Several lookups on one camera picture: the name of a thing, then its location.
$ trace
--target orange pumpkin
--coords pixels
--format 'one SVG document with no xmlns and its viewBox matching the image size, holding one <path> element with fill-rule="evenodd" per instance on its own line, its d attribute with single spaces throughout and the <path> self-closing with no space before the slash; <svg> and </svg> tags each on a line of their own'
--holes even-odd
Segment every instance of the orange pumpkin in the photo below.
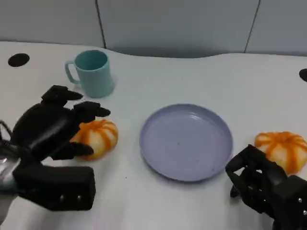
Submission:
<svg viewBox="0 0 307 230">
<path fill-rule="evenodd" d="M 116 125 L 105 119 L 95 120 L 89 123 L 81 123 L 80 130 L 71 139 L 71 142 L 80 142 L 93 148 L 94 153 L 82 156 L 86 161 L 98 159 L 115 147 L 118 140 L 118 129 Z"/>
<path fill-rule="evenodd" d="M 301 136 L 291 132 L 259 133 L 255 146 L 287 174 L 297 173 L 307 161 L 307 143 Z"/>
</svg>

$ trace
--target wall seam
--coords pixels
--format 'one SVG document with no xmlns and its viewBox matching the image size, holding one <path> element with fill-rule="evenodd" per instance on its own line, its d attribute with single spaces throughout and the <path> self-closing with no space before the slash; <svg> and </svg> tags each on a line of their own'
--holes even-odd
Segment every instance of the wall seam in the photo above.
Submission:
<svg viewBox="0 0 307 230">
<path fill-rule="evenodd" d="M 95 7 L 96 7 L 96 10 L 97 10 L 98 22 L 99 22 L 99 26 L 100 26 L 101 36 L 102 36 L 102 39 L 103 39 L 103 45 L 104 45 L 103 48 L 106 49 L 106 39 L 105 39 L 104 30 L 102 28 L 102 21 L 101 21 L 101 17 L 100 17 L 100 10 L 99 10 L 99 6 L 98 6 L 98 0 L 95 0 Z"/>
<path fill-rule="evenodd" d="M 254 24 L 255 24 L 256 18 L 257 18 L 258 10 L 260 8 L 260 4 L 261 4 L 261 0 L 258 1 L 258 5 L 257 5 L 257 8 L 256 8 L 254 20 L 253 20 L 253 23 L 251 24 L 251 28 L 250 28 L 250 31 L 249 31 L 249 34 L 248 34 L 248 40 L 247 40 L 246 45 L 245 45 L 244 53 L 246 53 L 246 50 L 248 48 L 248 43 L 249 43 L 249 40 L 250 40 L 250 37 L 251 37 L 251 33 L 253 32 L 253 28 L 254 28 Z"/>
</svg>

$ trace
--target black dot on table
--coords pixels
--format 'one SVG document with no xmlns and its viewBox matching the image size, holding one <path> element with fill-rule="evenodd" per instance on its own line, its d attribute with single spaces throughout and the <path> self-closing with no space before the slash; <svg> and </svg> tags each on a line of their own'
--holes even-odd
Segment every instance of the black dot on table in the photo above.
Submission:
<svg viewBox="0 0 307 230">
<path fill-rule="evenodd" d="M 302 69 L 299 72 L 299 76 L 303 81 L 307 81 L 307 69 Z"/>
<path fill-rule="evenodd" d="M 27 54 L 15 54 L 9 58 L 9 65 L 12 67 L 20 67 L 25 65 L 30 60 Z"/>
</svg>

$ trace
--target light blue cup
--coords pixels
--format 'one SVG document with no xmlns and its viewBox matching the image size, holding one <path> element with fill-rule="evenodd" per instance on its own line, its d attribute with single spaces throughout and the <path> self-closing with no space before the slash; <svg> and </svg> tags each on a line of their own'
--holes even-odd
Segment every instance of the light blue cup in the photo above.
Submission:
<svg viewBox="0 0 307 230">
<path fill-rule="evenodd" d="M 80 80 L 72 77 L 68 68 L 70 64 L 76 67 Z M 68 79 L 74 84 L 80 84 L 90 97 L 104 97 L 114 89 L 108 57 L 99 50 L 88 50 L 78 54 L 74 61 L 65 63 L 65 71 Z"/>
</svg>

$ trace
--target toy pumpkin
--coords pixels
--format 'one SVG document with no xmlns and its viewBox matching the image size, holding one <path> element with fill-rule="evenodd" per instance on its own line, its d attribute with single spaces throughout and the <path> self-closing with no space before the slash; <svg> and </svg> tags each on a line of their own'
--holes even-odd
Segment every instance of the toy pumpkin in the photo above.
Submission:
<svg viewBox="0 0 307 230">
<path fill-rule="evenodd" d="M 115 147 L 118 140 L 116 125 L 108 120 L 95 120 L 89 123 L 81 123 L 80 130 L 71 139 L 71 142 L 80 142 L 93 148 L 94 153 L 82 156 L 86 161 L 98 159 Z"/>
<path fill-rule="evenodd" d="M 307 143 L 291 132 L 259 133 L 255 146 L 280 165 L 287 175 L 297 173 L 307 161 Z"/>
</svg>

